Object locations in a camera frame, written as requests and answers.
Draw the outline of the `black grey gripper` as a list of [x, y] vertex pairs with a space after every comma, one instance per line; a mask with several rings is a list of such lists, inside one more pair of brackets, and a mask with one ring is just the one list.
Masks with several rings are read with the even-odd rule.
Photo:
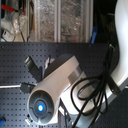
[[43, 67], [42, 66], [37, 67], [37, 65], [35, 64], [35, 62], [30, 56], [28, 56], [24, 60], [24, 63], [35, 80], [43, 79]]

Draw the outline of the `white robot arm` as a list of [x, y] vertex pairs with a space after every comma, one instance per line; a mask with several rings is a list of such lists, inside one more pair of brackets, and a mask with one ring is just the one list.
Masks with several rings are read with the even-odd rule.
[[72, 54], [62, 54], [45, 71], [45, 78], [31, 91], [27, 110], [37, 125], [57, 123], [59, 103], [63, 102], [72, 128], [92, 128], [108, 104], [128, 82], [128, 0], [117, 0], [115, 26], [119, 44], [119, 62], [112, 73], [110, 65], [114, 45], [108, 45], [103, 71], [86, 77], [79, 61]]

